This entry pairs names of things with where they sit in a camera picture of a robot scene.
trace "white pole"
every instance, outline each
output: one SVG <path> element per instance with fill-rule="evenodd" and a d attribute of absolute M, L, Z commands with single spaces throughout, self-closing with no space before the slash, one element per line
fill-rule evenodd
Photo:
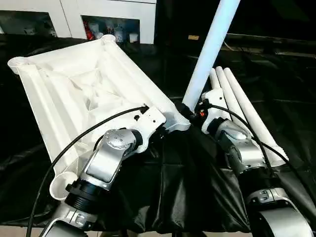
<path fill-rule="evenodd" d="M 284 157 L 287 158 L 285 152 L 281 147 L 277 145 L 273 136 L 262 122 L 260 116 L 257 114 L 257 111 L 252 106 L 251 102 L 249 101 L 247 95 L 242 90 L 241 86 L 239 85 L 238 81 L 236 80 L 235 76 L 233 75 L 232 71 L 229 68 L 224 69 L 224 73 L 226 78 L 235 94 L 235 97 L 238 100 L 238 103 L 245 114 L 245 117 L 248 120 L 249 125 L 252 129 L 256 132 L 259 139 L 269 145 L 270 147 L 274 148 L 278 152 L 280 152 Z M 275 153 L 271 152 L 270 150 L 266 149 L 269 161 L 271 162 L 272 166 L 279 166 L 284 164 L 281 158 L 276 155 Z"/>
<path fill-rule="evenodd" d="M 186 94 L 182 103 L 187 105 L 191 111 L 201 96 L 208 75 L 215 62 L 217 54 L 223 44 L 228 28 L 231 25 L 240 0 L 221 0 L 212 25 L 208 31 L 201 54 L 192 74 Z"/>
<path fill-rule="evenodd" d="M 209 79 L 211 81 L 212 90 L 221 88 L 214 68 L 212 68 L 211 72 L 209 73 Z"/>
<path fill-rule="evenodd" d="M 234 113 L 238 114 L 243 120 L 246 120 L 246 118 L 243 115 L 243 112 L 238 104 L 238 101 L 233 93 L 233 90 L 232 90 L 231 86 L 229 85 L 229 82 L 225 76 L 225 73 L 224 73 L 222 67 L 216 67 L 216 74 L 217 74 L 219 83 L 221 85 L 221 88 L 223 90 L 225 101 L 226 101 L 228 109 L 233 111 Z M 242 122 L 240 122 L 240 120 L 237 119 L 235 116 L 232 116 L 232 120 L 238 126 L 242 127 L 246 131 L 249 131 L 248 128 Z"/>

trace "white plastic frame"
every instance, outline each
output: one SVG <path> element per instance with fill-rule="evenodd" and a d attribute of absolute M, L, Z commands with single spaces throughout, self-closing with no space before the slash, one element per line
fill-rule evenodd
<path fill-rule="evenodd" d="M 165 116 L 164 127 L 170 132 L 190 127 L 175 105 L 116 45 L 114 36 L 16 57 L 8 65 L 20 75 L 52 161 L 89 127 L 143 104 L 155 106 Z M 135 115 L 141 114 L 126 114 L 85 136 L 56 164 L 55 174 L 79 174 L 96 140 L 109 129 L 134 127 Z"/>

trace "black tablecloth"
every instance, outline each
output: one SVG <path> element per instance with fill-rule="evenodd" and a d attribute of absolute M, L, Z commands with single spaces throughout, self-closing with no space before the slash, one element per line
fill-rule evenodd
<path fill-rule="evenodd" d="M 1 36 L 0 224 L 24 226 L 50 160 L 23 85 L 7 61 L 84 42 Z M 197 59 L 172 48 L 124 44 L 122 49 L 172 100 L 181 100 Z M 221 51 L 216 65 L 230 67 L 290 162 L 315 191 L 315 59 Z M 96 230 L 249 231 L 237 179 L 223 155 L 200 130 L 173 132 L 123 162 Z M 277 174 L 316 228 L 316 210 L 288 167 Z M 58 204 L 44 190 L 35 225 L 43 226 Z"/>

